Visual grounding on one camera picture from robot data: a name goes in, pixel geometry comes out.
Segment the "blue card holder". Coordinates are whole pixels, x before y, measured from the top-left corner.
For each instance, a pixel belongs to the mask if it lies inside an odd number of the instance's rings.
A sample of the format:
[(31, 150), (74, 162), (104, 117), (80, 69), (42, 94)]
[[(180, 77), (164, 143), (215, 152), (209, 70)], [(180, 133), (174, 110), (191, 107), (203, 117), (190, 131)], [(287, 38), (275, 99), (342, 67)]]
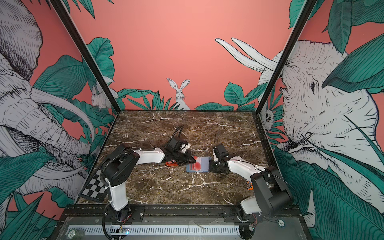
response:
[(195, 163), (187, 165), (187, 173), (208, 173), (210, 157), (194, 157)]

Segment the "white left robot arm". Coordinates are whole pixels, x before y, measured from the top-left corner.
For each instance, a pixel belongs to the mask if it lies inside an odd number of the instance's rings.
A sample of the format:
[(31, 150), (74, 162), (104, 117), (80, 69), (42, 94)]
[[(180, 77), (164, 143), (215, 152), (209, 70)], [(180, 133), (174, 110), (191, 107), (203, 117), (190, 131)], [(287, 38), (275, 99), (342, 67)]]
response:
[(100, 180), (107, 189), (109, 202), (116, 212), (129, 205), (126, 181), (137, 165), (173, 161), (177, 166), (196, 163), (190, 150), (168, 151), (165, 148), (141, 149), (121, 144), (101, 164)]

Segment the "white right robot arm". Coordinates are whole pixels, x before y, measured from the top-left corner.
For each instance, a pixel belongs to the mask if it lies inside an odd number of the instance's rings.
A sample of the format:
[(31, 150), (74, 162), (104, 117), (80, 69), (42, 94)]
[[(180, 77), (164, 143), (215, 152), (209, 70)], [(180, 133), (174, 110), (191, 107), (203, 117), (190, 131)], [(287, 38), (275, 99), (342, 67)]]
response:
[(246, 220), (251, 215), (270, 217), (293, 203), (293, 195), (276, 167), (262, 167), (240, 157), (224, 157), (210, 160), (209, 172), (227, 175), (237, 174), (250, 182), (254, 196), (237, 205), (238, 216)]

